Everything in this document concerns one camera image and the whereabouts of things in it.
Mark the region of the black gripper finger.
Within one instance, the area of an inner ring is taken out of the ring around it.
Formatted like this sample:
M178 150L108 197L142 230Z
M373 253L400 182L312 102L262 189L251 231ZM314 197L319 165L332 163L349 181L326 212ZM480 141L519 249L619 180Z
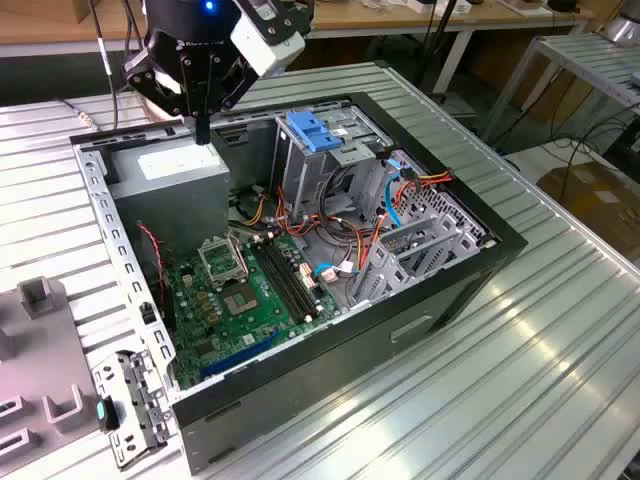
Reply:
M211 142L210 119L220 111L230 110L258 80L258 74L242 57L236 58L228 69L213 53L209 55L204 113L201 117L201 144Z
M201 99L189 77L192 62L176 49L143 49L124 64L130 87L170 116L183 118L194 142L201 145Z

